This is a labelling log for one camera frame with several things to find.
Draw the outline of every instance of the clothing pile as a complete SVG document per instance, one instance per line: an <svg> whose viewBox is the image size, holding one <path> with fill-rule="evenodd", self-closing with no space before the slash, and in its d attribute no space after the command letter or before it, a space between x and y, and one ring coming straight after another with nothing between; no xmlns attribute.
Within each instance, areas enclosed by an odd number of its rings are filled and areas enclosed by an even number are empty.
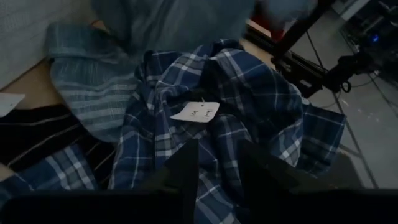
<svg viewBox="0 0 398 224"><path fill-rule="evenodd" d="M239 204L224 189L243 194L238 141L312 175L335 158L345 116L303 104L294 86L235 40L183 52L150 46L161 51L146 51L139 63L132 45L95 28L55 24L47 40L52 81L68 108L0 119L16 148L0 152L15 172L0 183L0 205L38 190L133 189L197 139L195 222L239 223ZM189 102L220 107L207 123L170 118Z"/></svg>

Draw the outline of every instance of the plaid fabric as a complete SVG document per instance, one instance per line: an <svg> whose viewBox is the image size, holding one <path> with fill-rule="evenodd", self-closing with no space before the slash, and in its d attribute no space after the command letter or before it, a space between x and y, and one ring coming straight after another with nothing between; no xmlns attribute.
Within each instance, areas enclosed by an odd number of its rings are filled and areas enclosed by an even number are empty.
<svg viewBox="0 0 398 224"><path fill-rule="evenodd" d="M111 189L138 186L195 138L200 153L195 222L238 223L236 202L222 184L242 194L236 158L239 140L259 144L314 175L326 171L332 163L345 117L303 105L300 93L291 84L235 41L203 45L192 54L148 52L134 74L132 82L137 87L120 127ZM203 124L170 119L196 97L221 103L212 121ZM92 175L82 171L84 159L77 152L72 158L71 150L63 152L63 160L53 159L50 164L46 159L39 167L48 169L44 177L29 172L7 181L19 181L25 189L95 189ZM54 161L66 165L56 162L62 165L53 166ZM228 183L221 183L222 175Z"/></svg>

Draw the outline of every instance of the blue light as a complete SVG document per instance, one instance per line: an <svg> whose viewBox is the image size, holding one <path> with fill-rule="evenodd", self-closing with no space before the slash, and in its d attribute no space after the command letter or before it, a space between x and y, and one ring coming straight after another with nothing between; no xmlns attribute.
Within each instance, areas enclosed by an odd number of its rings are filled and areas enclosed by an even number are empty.
<svg viewBox="0 0 398 224"><path fill-rule="evenodd" d="M372 41L373 41L374 43L377 42L377 41L379 41L379 36L378 36L378 35L375 35L375 36L373 37Z"/></svg>

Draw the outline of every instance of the floor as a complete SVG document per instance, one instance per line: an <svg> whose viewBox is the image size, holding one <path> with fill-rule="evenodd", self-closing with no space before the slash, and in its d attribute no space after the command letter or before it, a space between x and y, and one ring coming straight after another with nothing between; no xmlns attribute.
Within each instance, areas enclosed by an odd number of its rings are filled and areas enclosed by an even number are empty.
<svg viewBox="0 0 398 224"><path fill-rule="evenodd" d="M310 30L320 60L326 69L342 55L352 55L339 29L344 24L333 11L326 13ZM319 65L310 39L303 36L293 52ZM398 188L398 84L376 74L355 75L349 80L351 93L334 95L322 90L309 100L315 105L347 115L340 156L325 179L347 187Z"/></svg>

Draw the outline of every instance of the white paper tag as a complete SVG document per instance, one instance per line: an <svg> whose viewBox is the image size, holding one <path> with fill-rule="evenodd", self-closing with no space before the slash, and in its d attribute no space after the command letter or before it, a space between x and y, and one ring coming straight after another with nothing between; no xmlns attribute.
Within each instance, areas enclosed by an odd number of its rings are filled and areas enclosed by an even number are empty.
<svg viewBox="0 0 398 224"><path fill-rule="evenodd" d="M219 107L219 103L189 102L181 112L170 118L180 121L207 123L216 116Z"/></svg>
<svg viewBox="0 0 398 224"><path fill-rule="evenodd" d="M10 113L24 98L25 94L0 93L0 118Z"/></svg>

